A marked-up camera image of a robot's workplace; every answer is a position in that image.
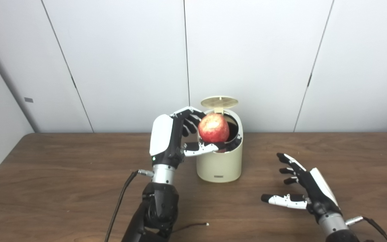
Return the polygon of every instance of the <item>black joint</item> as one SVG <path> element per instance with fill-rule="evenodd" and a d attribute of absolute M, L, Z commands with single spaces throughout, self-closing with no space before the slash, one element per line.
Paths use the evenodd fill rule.
<path fill-rule="evenodd" d="M 142 234 L 142 235 L 146 235 L 146 232 L 142 229 L 138 229 L 137 233 Z"/>
<path fill-rule="evenodd" d="M 293 174 L 293 170 L 289 170 L 288 168 L 280 168 L 278 170 L 281 174 Z"/>
<path fill-rule="evenodd" d="M 304 196 L 302 194 L 290 194 L 290 199 L 292 202 L 304 202 Z"/>
<path fill-rule="evenodd" d="M 294 183 L 297 183 L 297 179 L 291 177 L 291 178 L 288 178 L 288 179 L 284 179 L 283 183 L 286 184 L 286 185 L 294 184 Z"/>
<path fill-rule="evenodd" d="M 200 149 L 200 144 L 198 142 L 187 142 L 186 148 L 184 150 L 189 150 L 189 151 L 197 151 Z"/>

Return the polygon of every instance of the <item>robotic finger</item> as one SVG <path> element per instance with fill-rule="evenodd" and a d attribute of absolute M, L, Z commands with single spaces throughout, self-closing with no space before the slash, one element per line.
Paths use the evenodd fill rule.
<path fill-rule="evenodd" d="M 189 120 L 189 122 L 191 122 L 195 126 L 195 128 L 198 127 L 198 125 L 200 125 L 200 122 L 201 122 L 201 119 L 192 115 L 187 117 L 186 119 Z"/>
<path fill-rule="evenodd" d="M 189 136 L 189 133 L 196 133 L 197 132 L 197 128 L 198 125 L 195 126 L 195 124 L 192 124 L 191 122 L 188 121 L 188 119 L 185 119 L 183 121 L 183 126 L 184 126 L 184 129 L 183 129 L 183 136 L 184 137 L 188 137 Z"/>
<path fill-rule="evenodd" d="M 297 160 L 289 155 L 284 153 L 277 153 L 277 157 L 281 163 L 288 164 L 290 167 L 292 167 L 295 173 L 302 173 L 307 171 Z"/>
<path fill-rule="evenodd" d="M 292 169 L 292 168 L 280 168 L 278 171 L 281 174 L 292 174 L 292 175 L 296 176 L 294 169 Z"/>
<path fill-rule="evenodd" d="M 307 207 L 307 201 L 302 194 L 287 194 L 286 196 L 263 194 L 261 201 L 294 209 L 306 209 Z"/>
<path fill-rule="evenodd" d="M 296 176 L 292 176 L 290 178 L 286 178 L 283 180 L 283 183 L 286 185 L 294 184 L 294 183 L 299 183 L 299 179 Z"/>
<path fill-rule="evenodd" d="M 184 155 L 186 157 L 202 155 L 205 153 L 217 152 L 218 150 L 225 148 L 224 142 L 219 143 L 203 143 L 203 142 L 190 142 L 184 144 Z"/>
<path fill-rule="evenodd" d="M 197 116 L 200 119 L 203 119 L 206 116 L 206 114 L 204 112 L 202 112 L 201 110 L 196 109 L 194 107 L 191 107 L 191 108 L 192 108 L 191 109 L 192 110 L 192 115 L 195 115 L 195 116 Z"/>

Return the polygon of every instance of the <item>black cable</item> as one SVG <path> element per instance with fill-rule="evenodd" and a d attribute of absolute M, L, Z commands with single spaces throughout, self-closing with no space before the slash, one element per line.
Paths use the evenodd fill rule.
<path fill-rule="evenodd" d="M 173 230 L 171 233 L 175 233 L 175 232 L 178 232 L 178 231 L 180 231 L 180 230 L 184 230 L 184 229 L 187 229 L 187 228 L 189 228 L 189 227 L 197 226 L 197 225 L 207 225 L 207 226 L 209 226 L 209 223 L 189 224 L 189 225 L 186 225 L 186 226 L 181 227 L 181 228 L 179 228 L 179 229 Z"/>
<path fill-rule="evenodd" d="M 372 227 L 374 227 L 375 229 L 377 229 L 377 231 L 383 235 L 383 237 L 386 239 L 387 241 L 387 234 L 386 232 L 373 220 L 373 219 L 370 219 L 370 218 L 367 218 L 365 216 L 363 216 L 364 220 L 367 221 L 369 224 L 372 225 Z"/>
<path fill-rule="evenodd" d="M 113 224 L 117 216 L 117 212 L 119 211 L 120 204 L 122 203 L 123 194 L 126 191 L 126 188 L 128 188 L 129 184 L 132 182 L 134 177 L 138 174 L 138 170 L 131 173 L 131 175 L 128 177 L 128 179 L 125 182 L 125 185 L 123 185 L 122 191 L 120 192 L 119 199 L 117 200 L 116 209 L 114 210 L 112 220 L 110 221 L 109 229 L 107 230 L 107 235 L 105 236 L 104 242 L 109 242 L 110 234 L 112 232 Z"/>

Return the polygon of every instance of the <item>black robotic finger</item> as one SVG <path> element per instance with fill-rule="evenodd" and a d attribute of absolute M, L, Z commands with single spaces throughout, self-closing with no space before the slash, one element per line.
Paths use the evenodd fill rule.
<path fill-rule="evenodd" d="M 279 160 L 281 163 L 289 164 L 290 159 L 287 158 L 287 157 L 284 155 L 284 153 L 277 153 L 277 157 L 278 157 L 278 160 Z"/>
<path fill-rule="evenodd" d="M 183 125 L 189 130 L 190 133 L 197 133 L 197 128 L 195 127 L 195 125 L 193 125 L 187 119 L 183 121 Z"/>
<path fill-rule="evenodd" d="M 198 112 L 197 110 L 193 110 L 193 111 L 192 111 L 192 115 L 198 116 L 198 118 L 200 118 L 200 119 L 203 119 L 203 118 L 206 116 L 205 113 L 203 113 L 203 112 Z"/>
<path fill-rule="evenodd" d="M 286 185 L 298 183 L 298 178 L 297 178 L 296 176 L 293 176 L 293 177 L 284 179 L 284 180 L 283 180 L 283 183 L 286 184 Z"/>
<path fill-rule="evenodd" d="M 277 153 L 277 157 L 281 163 L 288 164 L 294 170 L 295 174 L 298 176 L 301 173 L 306 172 L 306 169 L 294 158 L 286 155 L 284 153 Z"/>
<path fill-rule="evenodd" d="M 181 134 L 183 135 L 183 137 L 188 137 L 189 136 L 189 132 L 188 132 L 186 126 L 183 126 L 183 130 L 182 130 Z"/>
<path fill-rule="evenodd" d="M 201 120 L 198 118 L 195 118 L 192 115 L 189 115 L 186 119 L 189 120 L 193 125 L 195 125 L 195 127 L 198 127 L 198 125 L 200 125 Z"/>
<path fill-rule="evenodd" d="M 189 115 L 191 115 L 191 114 L 192 114 L 192 111 L 191 111 L 190 109 L 185 109 L 185 110 L 180 111 L 180 112 L 175 112 L 173 115 L 174 115 L 177 119 L 181 120 L 181 119 L 187 118 L 187 117 L 188 117 Z"/>
<path fill-rule="evenodd" d="M 281 174 L 292 174 L 292 175 L 296 175 L 295 172 L 294 172 L 294 169 L 292 168 L 280 168 L 278 170 Z"/>

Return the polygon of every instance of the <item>cable connector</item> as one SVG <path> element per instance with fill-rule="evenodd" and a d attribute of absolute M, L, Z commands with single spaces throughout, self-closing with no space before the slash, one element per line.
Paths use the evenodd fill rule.
<path fill-rule="evenodd" d="M 155 172 L 153 172 L 151 170 L 140 169 L 140 170 L 138 170 L 138 174 L 143 175 L 143 176 L 153 177 L 155 175 Z"/>
<path fill-rule="evenodd" d="M 357 224 L 359 222 L 362 222 L 364 220 L 364 217 L 362 216 L 356 216 L 354 218 L 350 218 L 346 220 L 346 225 L 347 226 L 352 226 L 353 224 Z"/>

